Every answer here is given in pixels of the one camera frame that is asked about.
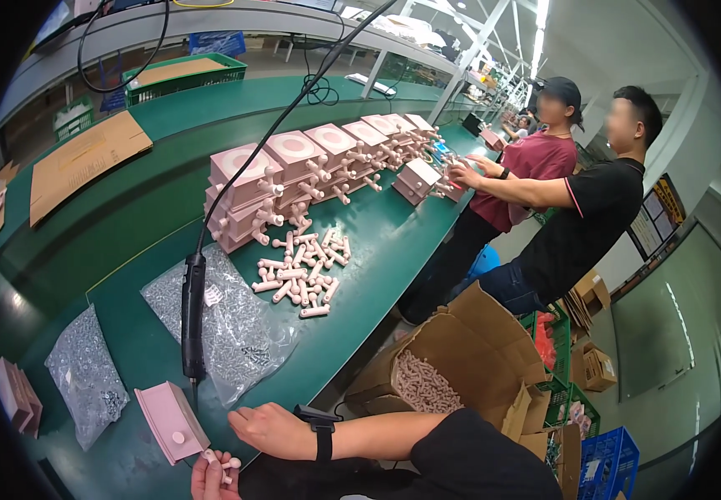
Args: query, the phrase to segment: black sleeve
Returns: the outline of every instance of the black sleeve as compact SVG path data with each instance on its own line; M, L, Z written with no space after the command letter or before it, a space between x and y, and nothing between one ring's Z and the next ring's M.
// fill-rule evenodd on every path
M617 202L628 180L619 165L608 163L569 175L566 177L566 189L572 195L580 216L586 217Z
M549 467L469 408L416 443L411 463L421 477L396 498L563 498Z

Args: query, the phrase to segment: smartwatch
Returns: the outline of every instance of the smartwatch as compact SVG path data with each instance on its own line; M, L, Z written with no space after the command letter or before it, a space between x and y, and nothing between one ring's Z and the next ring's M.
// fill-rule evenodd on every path
M317 463L329 463L333 460L333 433L335 423L341 422L344 418L340 415L311 408L306 405L296 405L294 416L310 425L315 432L315 460Z

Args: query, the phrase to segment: jeans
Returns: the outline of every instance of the jeans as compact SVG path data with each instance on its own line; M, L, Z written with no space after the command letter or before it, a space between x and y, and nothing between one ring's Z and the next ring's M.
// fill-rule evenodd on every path
M486 294L510 311L512 315L525 315L534 311L547 312L533 287L528 285L521 275L519 258L507 264L495 267L487 273L474 278L466 278L453 288L447 303L461 294L466 287L480 281L480 287Z
M441 304L474 264L488 242L500 235L496 228L474 210L466 208L458 216L455 233L441 245L425 268L413 280L396 305L409 323L424 322Z

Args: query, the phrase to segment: black wrist strap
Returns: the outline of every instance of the black wrist strap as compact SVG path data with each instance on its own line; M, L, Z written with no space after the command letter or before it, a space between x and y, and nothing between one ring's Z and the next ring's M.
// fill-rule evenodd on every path
M315 460L317 463L329 463L333 460L333 432L335 425L328 420L314 418L311 420L311 430L315 432Z

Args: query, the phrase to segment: worker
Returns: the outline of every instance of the worker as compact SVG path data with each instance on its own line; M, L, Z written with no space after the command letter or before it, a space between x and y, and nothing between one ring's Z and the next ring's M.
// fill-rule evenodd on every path
M520 178L564 178L574 172L577 163L571 127L582 128L580 91L568 78L553 77L541 88L537 99L541 119L548 128L507 145L501 160L506 168L504 175L513 172ZM508 205L478 190L458 216L452 238L439 248L397 302L403 321L412 325L424 322L466 277L483 247L525 220L528 208Z
M606 120L616 160L599 162L577 175L535 180L519 178L485 157L470 155L486 177L454 165L450 178L508 203L559 210L519 257L480 275L480 286L515 315L546 310L602 259L636 219L644 200L647 148L661 133L661 111L642 88L613 94ZM464 279L448 300L472 280Z
M283 460L313 462L320 446L324 446L317 442L309 423L273 402L231 411L228 421L241 441ZM542 460L470 408L449 415L397 412L356 418L336 422L335 431L327 435L332 439L332 454L320 475L332 471L340 479L329 481L329 477L323 477L318 482L298 485L285 498L563 498L553 472ZM221 455L222 463L229 459L225 456L229 457ZM329 462L355 457L410 460L419 474L379 467L339 474L338 464ZM222 486L222 469L217 464L208 465L199 458L193 468L194 500L239 499L235 470L230 471L233 483Z
M511 128L508 126L507 123L505 123L505 122L502 123L502 129L514 141L517 141L520 138L527 137L528 136L527 130L529 128L530 128L530 117L526 116L526 115L519 116L516 119L516 131L515 132L513 130L511 130Z

